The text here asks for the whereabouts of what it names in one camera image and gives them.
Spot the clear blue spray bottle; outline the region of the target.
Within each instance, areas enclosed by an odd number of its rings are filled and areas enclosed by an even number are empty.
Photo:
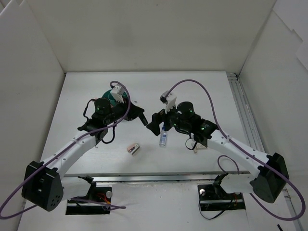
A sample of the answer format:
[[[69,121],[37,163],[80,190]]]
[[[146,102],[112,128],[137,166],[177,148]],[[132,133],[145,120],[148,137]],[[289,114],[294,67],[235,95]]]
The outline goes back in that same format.
[[[165,125],[163,124],[161,133],[160,133],[159,146],[166,147],[166,144],[167,144],[167,130],[166,130]]]

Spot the pink mini stapler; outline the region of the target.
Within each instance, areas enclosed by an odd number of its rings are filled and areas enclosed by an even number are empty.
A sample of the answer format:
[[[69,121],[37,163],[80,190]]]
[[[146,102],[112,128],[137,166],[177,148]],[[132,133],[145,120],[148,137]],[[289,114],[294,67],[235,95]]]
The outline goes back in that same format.
[[[132,145],[130,145],[128,148],[127,148],[127,152],[134,156],[140,149],[140,144],[139,143],[133,143]]]

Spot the white eraser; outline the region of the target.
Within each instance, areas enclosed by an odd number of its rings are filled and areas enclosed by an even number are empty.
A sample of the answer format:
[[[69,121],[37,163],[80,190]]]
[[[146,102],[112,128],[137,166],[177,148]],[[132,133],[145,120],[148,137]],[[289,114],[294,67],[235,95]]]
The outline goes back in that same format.
[[[198,152],[198,150],[203,147],[203,145],[201,145],[199,143],[192,142],[191,147],[192,147],[193,152],[196,154]]]

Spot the yellow cap black highlighter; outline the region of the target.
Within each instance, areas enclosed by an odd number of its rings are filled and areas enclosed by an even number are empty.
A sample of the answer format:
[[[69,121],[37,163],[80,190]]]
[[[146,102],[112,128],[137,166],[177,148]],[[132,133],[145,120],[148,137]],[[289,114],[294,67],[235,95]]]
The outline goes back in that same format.
[[[144,113],[139,114],[138,117],[139,117],[139,119],[141,120],[141,122],[142,122],[142,124],[143,124],[144,126],[147,126],[147,125],[148,125],[148,121],[147,121],[147,119],[146,119]]]

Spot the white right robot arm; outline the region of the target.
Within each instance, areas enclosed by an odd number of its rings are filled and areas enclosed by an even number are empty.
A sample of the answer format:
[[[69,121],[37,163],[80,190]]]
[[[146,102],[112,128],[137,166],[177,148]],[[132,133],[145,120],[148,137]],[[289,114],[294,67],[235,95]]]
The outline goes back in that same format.
[[[191,102],[182,102],[169,112],[162,109],[154,113],[146,127],[158,136],[161,133],[160,124],[164,124],[166,130],[174,128],[179,133],[190,135],[197,143],[226,155],[249,171],[243,177],[229,174],[218,176],[213,186],[213,193],[218,198],[224,198],[229,193],[254,193],[272,204],[286,185],[284,178],[289,175],[280,154],[269,155],[241,142],[232,144],[231,138],[223,135],[215,123],[195,113]]]

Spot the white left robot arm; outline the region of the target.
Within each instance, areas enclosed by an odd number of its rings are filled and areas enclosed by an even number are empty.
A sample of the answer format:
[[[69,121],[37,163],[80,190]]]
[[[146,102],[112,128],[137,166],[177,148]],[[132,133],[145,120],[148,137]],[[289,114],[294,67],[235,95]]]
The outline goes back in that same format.
[[[46,211],[54,210],[61,201],[78,199],[90,202],[96,197],[96,184],[89,176],[65,179],[70,167],[90,149],[102,142],[108,129],[120,120],[139,118],[144,125],[148,122],[144,109],[125,98],[123,103],[112,106],[106,98],[94,99],[95,111],[84,125],[78,127],[78,134],[58,153],[41,161],[33,161],[25,173],[22,197]]]

